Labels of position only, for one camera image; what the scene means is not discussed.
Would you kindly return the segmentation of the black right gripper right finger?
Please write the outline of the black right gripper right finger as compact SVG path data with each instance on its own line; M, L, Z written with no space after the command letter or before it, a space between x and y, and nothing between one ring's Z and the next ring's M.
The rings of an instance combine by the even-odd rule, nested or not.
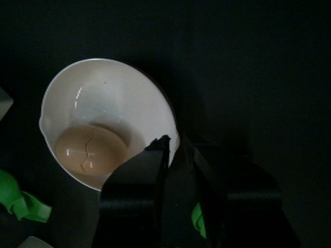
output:
M302 248L273 175L198 137L169 170L162 220L165 248Z

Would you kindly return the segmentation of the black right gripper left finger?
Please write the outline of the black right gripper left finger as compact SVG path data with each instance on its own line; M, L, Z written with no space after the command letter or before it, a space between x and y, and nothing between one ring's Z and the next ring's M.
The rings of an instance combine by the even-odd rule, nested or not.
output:
M159 247L170 141L155 139L107 179L92 248Z

